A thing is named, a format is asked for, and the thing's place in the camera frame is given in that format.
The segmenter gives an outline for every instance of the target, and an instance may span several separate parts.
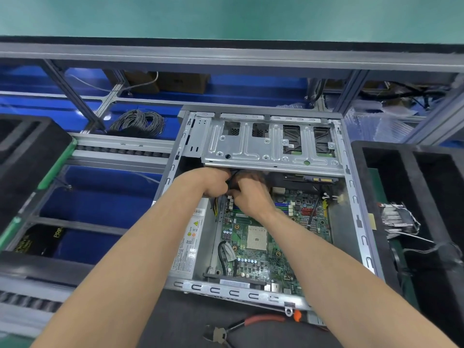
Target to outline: cardboard box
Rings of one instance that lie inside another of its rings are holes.
[[[204,94],[210,77],[209,74],[160,72],[156,83],[160,90]]]
[[[113,71],[104,69],[103,72],[105,73],[106,77],[108,78],[109,82],[114,86],[117,83],[117,79],[113,74]],[[129,82],[129,85],[138,85],[143,83],[148,83],[153,81],[156,78],[156,72],[142,72],[142,71],[124,71],[124,75]],[[139,94],[157,94],[159,93],[159,88],[157,82],[142,85],[140,87],[135,87],[130,91],[132,93],[139,93]]]

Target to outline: motherboard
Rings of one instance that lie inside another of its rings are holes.
[[[332,243],[325,200],[301,190],[275,187],[271,196],[275,206],[294,222]],[[241,212],[231,197],[225,203],[221,240],[232,246],[237,257],[236,261],[225,263],[226,276],[264,281],[264,289],[271,292],[303,295],[285,254],[274,238],[259,222]],[[221,252],[218,257],[224,259]],[[216,273],[222,273],[220,261],[217,262]]]

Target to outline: person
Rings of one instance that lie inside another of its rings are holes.
[[[200,198],[227,193],[229,177],[228,171],[209,167],[178,176],[87,275],[32,347],[135,347]],[[238,175],[237,183],[240,191],[229,191],[234,202],[274,237],[305,298],[345,348],[456,347],[361,263],[277,210],[257,174]]]

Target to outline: person's left hand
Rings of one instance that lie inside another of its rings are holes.
[[[227,169],[202,167],[185,172],[179,177],[189,179],[191,183],[197,183],[203,193],[211,198],[227,193],[227,181],[231,173]]]

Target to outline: warning label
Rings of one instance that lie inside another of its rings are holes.
[[[179,251],[171,267],[171,275],[192,275],[200,243],[205,209],[196,209],[185,230]]]

